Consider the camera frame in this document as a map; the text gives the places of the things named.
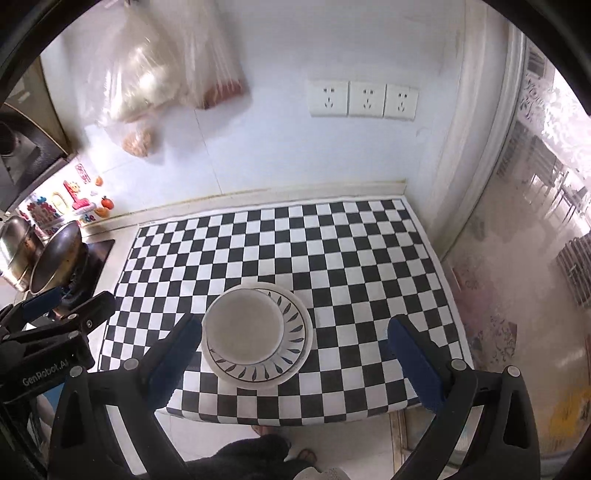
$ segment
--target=doorframe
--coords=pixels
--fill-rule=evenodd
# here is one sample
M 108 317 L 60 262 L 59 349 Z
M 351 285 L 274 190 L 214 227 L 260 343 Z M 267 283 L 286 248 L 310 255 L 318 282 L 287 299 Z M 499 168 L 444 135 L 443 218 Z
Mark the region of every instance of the doorframe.
M 521 91 L 522 76 L 525 69 L 527 38 L 515 25 L 509 26 L 509 43 L 505 76 L 501 87 L 501 97 L 492 123 L 491 133 L 476 173 L 472 178 L 464 198 L 451 221 L 443 230 L 433 246 L 439 256 L 443 258 L 455 243 L 488 183 L 494 168 L 502 154 L 509 133 L 511 132 L 519 92 Z
M 464 58 L 456 110 L 437 165 L 421 221 L 437 255 L 454 244 L 474 210 L 504 147 L 514 116 L 525 62 L 525 35 L 507 21 L 505 71 L 496 109 L 482 131 L 482 101 L 486 101 L 486 61 L 499 28 L 500 15 L 479 0 L 466 0 Z

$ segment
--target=screw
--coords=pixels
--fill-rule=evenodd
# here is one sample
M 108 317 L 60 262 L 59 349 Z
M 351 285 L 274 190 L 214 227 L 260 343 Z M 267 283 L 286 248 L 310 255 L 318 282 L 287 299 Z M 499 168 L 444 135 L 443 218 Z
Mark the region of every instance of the screw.
M 138 368 L 139 362 L 136 358 L 128 358 L 125 362 L 123 362 L 123 368 L 126 370 L 135 370 Z
M 521 371 L 515 365 L 509 365 L 507 367 L 507 373 L 515 378 L 521 375 Z
M 459 358 L 455 358 L 454 360 L 452 360 L 452 368 L 454 370 L 458 370 L 459 372 L 465 370 L 467 367 L 466 362 L 464 360 L 461 360 Z
M 82 367 L 80 365 L 76 365 L 75 367 L 72 367 L 72 369 L 70 370 L 70 376 L 72 378 L 78 377 L 81 373 Z

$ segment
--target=electrical outlet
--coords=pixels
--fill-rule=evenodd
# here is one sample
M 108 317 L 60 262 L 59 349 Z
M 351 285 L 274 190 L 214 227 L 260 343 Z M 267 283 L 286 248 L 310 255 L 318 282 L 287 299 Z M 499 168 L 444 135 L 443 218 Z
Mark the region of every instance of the electrical outlet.
M 349 82 L 341 80 L 309 80 L 308 110 L 312 116 L 346 116 L 349 103 Z
M 384 83 L 351 82 L 349 96 L 349 115 L 384 116 Z
M 384 116 L 414 120 L 417 111 L 418 90 L 400 85 L 388 84 Z

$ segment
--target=checkered tablecloth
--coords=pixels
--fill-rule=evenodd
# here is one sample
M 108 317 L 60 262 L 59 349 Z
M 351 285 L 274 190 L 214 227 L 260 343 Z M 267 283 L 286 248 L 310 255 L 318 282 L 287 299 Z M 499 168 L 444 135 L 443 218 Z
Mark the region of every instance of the checkered tablecloth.
M 269 390 L 242 390 L 220 381 L 198 350 L 169 413 L 302 425 L 417 403 L 387 346 L 393 315 L 408 314 L 450 358 L 469 356 L 446 280 L 417 225 L 398 197 L 259 207 L 143 227 L 115 290 L 118 312 L 106 328 L 99 368 L 141 358 L 183 313 L 203 316 L 225 290 L 263 281 L 293 291 L 310 313 L 315 337 L 300 372 Z

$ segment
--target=cooking pot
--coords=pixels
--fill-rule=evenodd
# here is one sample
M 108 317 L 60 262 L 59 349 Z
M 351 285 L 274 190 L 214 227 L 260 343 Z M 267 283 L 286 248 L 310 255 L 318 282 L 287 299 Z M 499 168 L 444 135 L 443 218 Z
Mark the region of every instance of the cooking pot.
M 0 230 L 0 274 L 18 291 L 26 291 L 43 243 L 35 228 L 18 215 L 10 217 Z

